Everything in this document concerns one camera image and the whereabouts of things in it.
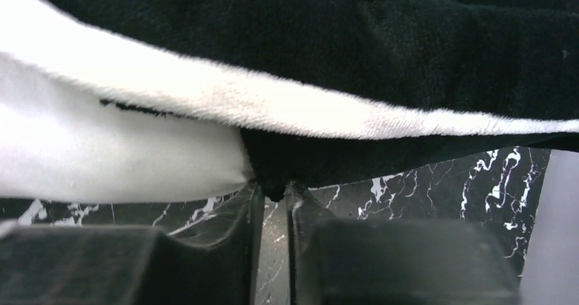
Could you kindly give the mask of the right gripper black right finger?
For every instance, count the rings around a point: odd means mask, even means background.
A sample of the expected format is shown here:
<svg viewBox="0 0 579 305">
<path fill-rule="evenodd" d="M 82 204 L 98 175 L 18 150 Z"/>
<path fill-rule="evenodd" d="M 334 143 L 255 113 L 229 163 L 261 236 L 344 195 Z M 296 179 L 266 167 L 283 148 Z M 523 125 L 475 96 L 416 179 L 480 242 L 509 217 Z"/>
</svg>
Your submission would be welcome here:
<svg viewBox="0 0 579 305">
<path fill-rule="evenodd" d="M 494 236 L 454 219 L 338 218 L 285 188 L 293 304 L 519 304 Z"/>
</svg>

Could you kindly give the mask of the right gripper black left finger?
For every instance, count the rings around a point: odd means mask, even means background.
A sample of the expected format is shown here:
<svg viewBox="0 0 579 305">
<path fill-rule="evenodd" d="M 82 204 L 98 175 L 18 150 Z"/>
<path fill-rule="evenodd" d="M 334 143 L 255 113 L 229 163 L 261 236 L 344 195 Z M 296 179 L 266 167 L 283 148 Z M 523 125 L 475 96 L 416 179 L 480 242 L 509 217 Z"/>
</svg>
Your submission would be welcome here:
<svg viewBox="0 0 579 305">
<path fill-rule="evenodd" d="M 2 304 L 252 304 L 264 196 L 249 184 L 209 219 L 147 226 L 1 223 Z"/>
</svg>

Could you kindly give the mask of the white pillow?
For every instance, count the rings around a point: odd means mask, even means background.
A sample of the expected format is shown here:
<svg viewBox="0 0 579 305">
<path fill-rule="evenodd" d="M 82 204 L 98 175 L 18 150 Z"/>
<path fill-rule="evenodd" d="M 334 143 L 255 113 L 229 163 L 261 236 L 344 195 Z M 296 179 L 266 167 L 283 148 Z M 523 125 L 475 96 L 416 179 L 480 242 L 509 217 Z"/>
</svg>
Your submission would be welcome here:
<svg viewBox="0 0 579 305">
<path fill-rule="evenodd" d="M 122 111 L 1 58 L 1 196 L 84 203 L 194 201 L 253 178 L 237 129 Z"/>
</svg>

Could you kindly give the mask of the black white striped pillowcase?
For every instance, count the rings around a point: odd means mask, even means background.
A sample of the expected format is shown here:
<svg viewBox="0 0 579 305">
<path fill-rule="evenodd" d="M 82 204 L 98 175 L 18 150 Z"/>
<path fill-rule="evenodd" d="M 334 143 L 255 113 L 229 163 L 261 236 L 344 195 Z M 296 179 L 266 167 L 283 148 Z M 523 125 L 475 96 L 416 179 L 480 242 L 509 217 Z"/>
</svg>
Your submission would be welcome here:
<svg viewBox="0 0 579 305">
<path fill-rule="evenodd" d="M 273 200 L 510 146 L 578 151 L 578 0 L 1 0 L 1 58 L 235 128 Z"/>
</svg>

